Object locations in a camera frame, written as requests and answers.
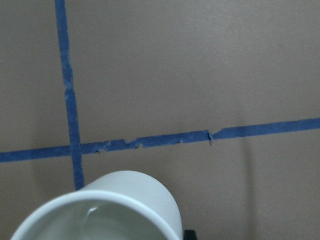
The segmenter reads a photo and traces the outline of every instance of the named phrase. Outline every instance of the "blue painter's tape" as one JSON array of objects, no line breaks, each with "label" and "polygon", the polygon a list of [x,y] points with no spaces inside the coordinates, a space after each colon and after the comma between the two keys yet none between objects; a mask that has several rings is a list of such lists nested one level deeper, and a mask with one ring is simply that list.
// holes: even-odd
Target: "blue painter's tape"
[{"label": "blue painter's tape", "polygon": [[64,0],[55,0],[55,14],[58,30],[63,82],[65,85],[64,97],[69,126],[70,151],[73,163],[73,179],[75,188],[79,190],[84,187],[85,181],[82,169],[82,155],[80,151],[80,134],[76,95],[73,89],[73,72],[69,58],[69,37]]},{"label": "blue painter's tape", "polygon": [[0,163],[70,156],[70,146],[54,146],[31,150],[0,152]]},{"label": "blue painter's tape", "polygon": [[[267,123],[267,124],[260,124],[260,125],[227,127],[213,134],[208,132],[207,130],[191,131],[191,132],[184,132],[184,133],[177,133],[177,134],[139,137],[130,142],[127,142],[124,139],[119,139],[119,140],[112,140],[112,141],[84,143],[80,145],[75,144],[74,146],[76,147],[79,146],[82,154],[94,154],[100,151],[110,152],[110,151],[136,149],[139,146],[142,146],[143,148],[150,148],[150,147],[158,147],[158,146],[175,145],[179,143],[193,143],[193,142],[201,142],[201,141],[243,138],[243,137],[297,132],[297,131],[314,130],[314,129],[320,129],[320,118],[303,119],[303,120],[297,120],[297,121],[275,122],[275,123]],[[33,149],[33,150],[2,152],[0,153],[0,163],[31,160],[31,159],[62,157],[62,156],[68,156],[70,154],[71,154],[70,146],[57,146],[57,147],[40,148],[40,149]]]}]

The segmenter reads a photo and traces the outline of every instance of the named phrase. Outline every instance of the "white cup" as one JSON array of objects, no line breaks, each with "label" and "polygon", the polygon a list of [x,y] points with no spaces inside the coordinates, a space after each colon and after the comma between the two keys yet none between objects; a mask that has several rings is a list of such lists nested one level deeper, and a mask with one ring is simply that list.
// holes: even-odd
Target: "white cup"
[{"label": "white cup", "polygon": [[137,171],[109,173],[34,211],[11,240],[183,240],[173,196]]}]

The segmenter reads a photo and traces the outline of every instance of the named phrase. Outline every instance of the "black object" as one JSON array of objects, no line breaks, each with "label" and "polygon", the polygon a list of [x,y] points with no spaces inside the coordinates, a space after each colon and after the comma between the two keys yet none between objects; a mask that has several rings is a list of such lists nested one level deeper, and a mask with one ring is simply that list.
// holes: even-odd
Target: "black object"
[{"label": "black object", "polygon": [[184,230],[183,240],[198,240],[195,230]]}]

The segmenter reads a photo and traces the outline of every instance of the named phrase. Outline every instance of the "cup rim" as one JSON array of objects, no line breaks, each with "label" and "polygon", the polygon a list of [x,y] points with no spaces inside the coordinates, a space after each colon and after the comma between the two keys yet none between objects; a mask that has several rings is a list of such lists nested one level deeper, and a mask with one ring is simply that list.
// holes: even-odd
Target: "cup rim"
[{"label": "cup rim", "polygon": [[141,214],[152,222],[160,232],[166,237],[167,240],[179,240],[179,237],[171,226],[154,210],[142,204],[141,202],[132,199],[126,195],[105,191],[105,190],[80,190],[76,192],[71,192],[64,194],[62,196],[56,197],[49,202],[43,204],[33,213],[31,213],[18,227],[18,229],[13,234],[11,240],[23,240],[26,231],[32,228],[33,225],[37,223],[39,219],[48,213],[64,206],[67,204],[72,204],[76,202],[82,202],[86,200],[92,201],[109,201],[115,204],[122,205],[129,209],[134,210],[135,212]]}]

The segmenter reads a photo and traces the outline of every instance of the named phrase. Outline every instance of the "gray surface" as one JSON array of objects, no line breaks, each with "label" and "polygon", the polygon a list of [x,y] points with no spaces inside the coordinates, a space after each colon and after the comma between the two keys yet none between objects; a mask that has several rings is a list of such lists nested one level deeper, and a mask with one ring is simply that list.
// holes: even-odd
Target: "gray surface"
[{"label": "gray surface", "polygon": [[[53,1],[1,1],[0,152],[69,142]],[[320,2],[67,0],[83,143],[319,117]],[[320,238],[319,130],[86,155],[156,177],[200,240]],[[0,239],[72,191],[70,157],[0,164]]]}]

